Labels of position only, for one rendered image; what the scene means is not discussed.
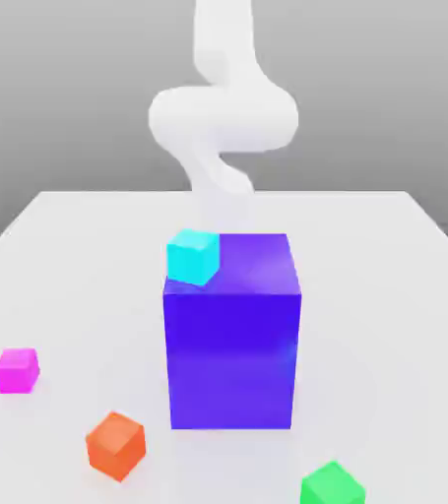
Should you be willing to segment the small cyan cube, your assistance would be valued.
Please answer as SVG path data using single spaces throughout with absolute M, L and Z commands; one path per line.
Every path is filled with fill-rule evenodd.
M 167 243 L 166 261 L 170 280 L 205 285 L 221 265 L 220 236 L 213 232 L 182 229 Z

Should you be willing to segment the small orange cube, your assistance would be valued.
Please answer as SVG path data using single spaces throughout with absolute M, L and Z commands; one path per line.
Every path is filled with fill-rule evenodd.
M 121 482 L 146 456 L 144 426 L 112 411 L 87 436 L 90 465 Z

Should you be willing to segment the small magenta cube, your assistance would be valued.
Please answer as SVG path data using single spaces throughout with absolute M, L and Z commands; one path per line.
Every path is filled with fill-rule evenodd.
M 0 355 L 0 394 L 30 394 L 39 373 L 33 347 L 5 348 Z

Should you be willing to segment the small green cube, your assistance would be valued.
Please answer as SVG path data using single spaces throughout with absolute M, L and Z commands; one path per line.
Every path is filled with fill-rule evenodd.
M 302 480 L 299 504 L 365 504 L 365 495 L 363 486 L 332 461 Z

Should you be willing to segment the large purple box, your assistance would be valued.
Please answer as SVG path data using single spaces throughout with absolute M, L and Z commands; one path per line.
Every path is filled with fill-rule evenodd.
M 226 233 L 205 285 L 166 281 L 172 428 L 290 428 L 301 300 L 283 233 Z

